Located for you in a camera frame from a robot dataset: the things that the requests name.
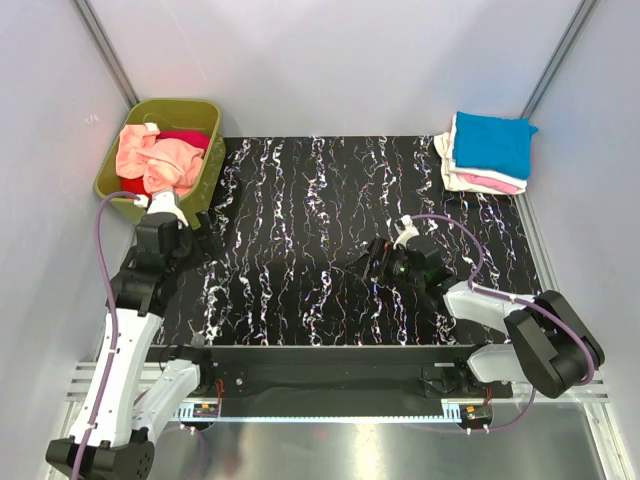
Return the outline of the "salmon pink t shirt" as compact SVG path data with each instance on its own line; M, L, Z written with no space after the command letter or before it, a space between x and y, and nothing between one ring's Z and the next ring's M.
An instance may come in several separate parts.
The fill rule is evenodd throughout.
M157 140L162 131L155 123L125 125L119 134L116 175L142 177L150 197L166 190L186 195L196 184L206 151L177 139Z

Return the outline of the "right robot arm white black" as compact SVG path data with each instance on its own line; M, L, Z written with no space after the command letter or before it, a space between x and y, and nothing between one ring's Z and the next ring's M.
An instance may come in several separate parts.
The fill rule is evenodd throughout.
M430 311L445 308L463 319L503 333L504 344L474 351L454 371L454 384L476 396L489 383L527 382L555 399L587 383L604 364L605 354L580 316L559 292L511 296L471 287L454 276L439 248L427 241L404 243L376 237L348 270L381 286L413 290Z

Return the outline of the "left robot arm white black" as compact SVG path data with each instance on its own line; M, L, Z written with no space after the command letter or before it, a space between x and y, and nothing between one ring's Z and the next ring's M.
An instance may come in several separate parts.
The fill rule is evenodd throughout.
M104 340L81 411L68 436L46 451L47 463L70 479L147 478L155 444L180 405L215 386L210 351L177 345L154 384L138 392L152 340L196 244L173 212L145 214L135 234L120 270L107 280Z

